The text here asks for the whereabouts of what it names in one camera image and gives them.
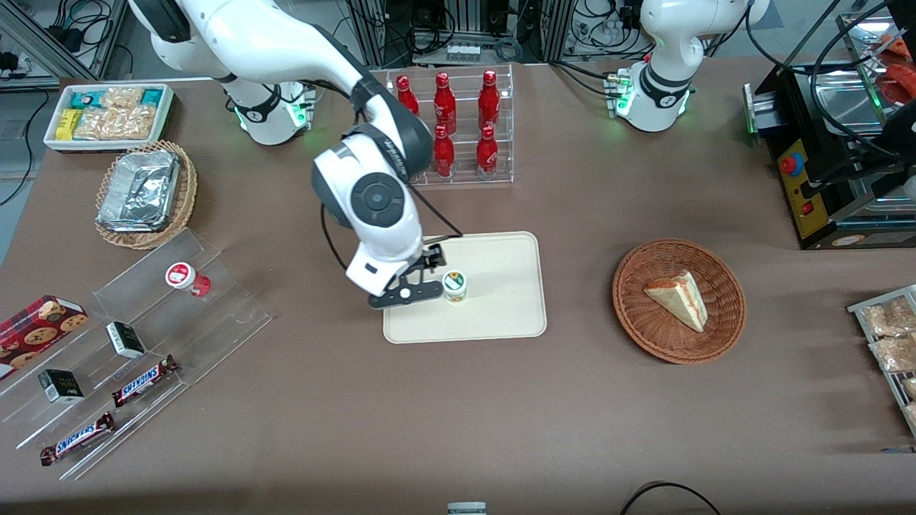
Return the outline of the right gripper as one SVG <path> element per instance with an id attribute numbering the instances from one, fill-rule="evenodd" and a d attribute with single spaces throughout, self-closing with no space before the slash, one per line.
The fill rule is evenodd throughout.
<path id="1" fill-rule="evenodd" d="M 429 245 L 423 252 L 408 257 L 398 257 L 393 261 L 373 257 L 369 253 L 369 246 L 360 243 L 346 268 L 346 277 L 357 287 L 370 294 L 369 307 L 372 309 L 389 309 L 419 303 L 419 301 L 434 300 L 444 294 L 442 284 L 435 281 L 426 283 L 400 281 L 399 284 L 389 288 L 390 284 L 416 264 L 421 255 L 422 270 L 435 270 L 435 268 L 446 265 L 444 248 L 439 243 Z"/>

